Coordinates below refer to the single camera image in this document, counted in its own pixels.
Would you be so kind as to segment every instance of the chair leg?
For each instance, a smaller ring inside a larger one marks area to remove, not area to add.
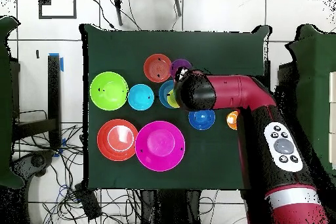
[[[117,10],[117,17],[118,17],[118,22],[119,25],[122,26],[123,25],[123,21],[121,20],[121,0],[114,0],[114,4],[115,4],[115,9]]]
[[[175,0],[175,5],[176,5],[176,10],[177,10],[177,15],[180,17],[181,16],[181,8],[180,8],[179,0]]]

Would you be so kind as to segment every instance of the red bowl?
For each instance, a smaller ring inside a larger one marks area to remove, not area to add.
[[[109,160],[124,161],[135,154],[138,131],[128,121],[115,119],[106,122],[97,135],[99,151]]]
[[[171,61],[163,54],[149,56],[144,63],[144,74],[155,83],[166,81],[170,74]]]

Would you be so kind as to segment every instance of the green mat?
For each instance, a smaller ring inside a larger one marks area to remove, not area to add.
[[[300,80],[297,84],[297,117],[327,173],[329,163],[329,73],[336,71],[336,34],[324,34],[304,25],[294,53]]]
[[[171,61],[185,58],[194,67],[212,74],[261,76],[264,73],[263,43],[269,27],[256,28],[253,34],[109,32],[91,25],[84,25],[84,29],[88,40],[89,84],[101,72],[117,72],[125,78],[129,88],[143,83],[149,85],[156,96],[154,104],[145,111],[133,110],[128,102],[118,110],[104,111],[89,99],[89,188],[242,189],[238,135],[226,123],[226,115],[232,110],[216,110],[216,121],[210,129],[194,129],[186,111],[168,109],[160,103],[161,83],[149,81],[143,65],[147,57],[161,53]],[[105,158],[97,147],[96,135],[104,123],[116,118],[130,121],[138,131],[155,120],[175,124],[186,141],[181,163],[159,173],[145,168],[136,155],[124,162]]]

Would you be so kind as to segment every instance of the white control panel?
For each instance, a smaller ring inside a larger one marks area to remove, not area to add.
[[[282,170],[298,172],[303,163],[289,130],[281,123],[269,123],[264,135],[274,163]]]

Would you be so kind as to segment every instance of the light blue bowl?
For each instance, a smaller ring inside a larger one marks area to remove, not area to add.
[[[153,104],[154,93],[147,85],[137,84],[129,90],[128,101],[133,109],[143,111]]]

